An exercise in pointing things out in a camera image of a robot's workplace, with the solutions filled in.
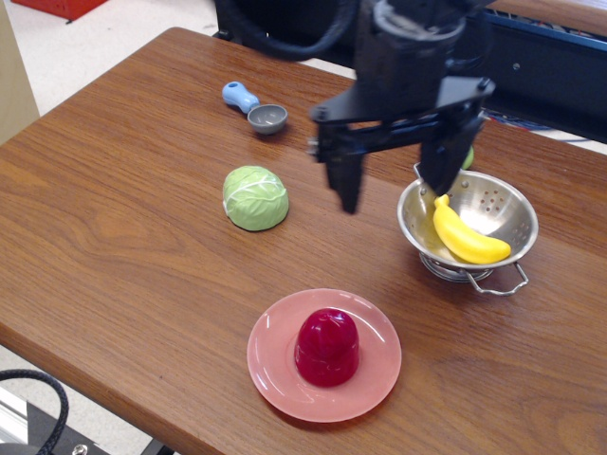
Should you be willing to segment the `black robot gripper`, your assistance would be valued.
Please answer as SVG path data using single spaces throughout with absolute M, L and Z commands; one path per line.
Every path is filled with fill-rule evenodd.
M 316 106 L 315 157 L 341 208 L 359 206 L 366 154 L 418 143 L 419 174 L 435 195 L 451 188 L 484 125 L 489 79 L 462 76 L 482 56 L 453 58 L 465 13 L 362 13 L 354 85 Z

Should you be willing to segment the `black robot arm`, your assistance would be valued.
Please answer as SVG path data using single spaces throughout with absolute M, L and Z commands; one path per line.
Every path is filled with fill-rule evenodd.
M 354 213 L 364 157 L 417 144 L 421 178 L 442 195 L 483 125 L 489 78 L 458 75 L 476 65 L 451 56 L 467 17 L 483 1 L 363 1 L 355 45 L 356 81 L 311 112 L 314 153 L 344 211 Z

